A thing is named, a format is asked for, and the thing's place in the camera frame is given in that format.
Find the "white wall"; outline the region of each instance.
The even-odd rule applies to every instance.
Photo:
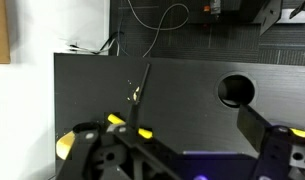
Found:
[[[0,180],[55,172],[53,52],[108,37],[108,0],[7,0],[10,65],[0,65]]]

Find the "purple light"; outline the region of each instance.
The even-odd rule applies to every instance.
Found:
[[[199,175],[199,176],[196,176],[193,180],[208,180],[208,178],[203,175]]]

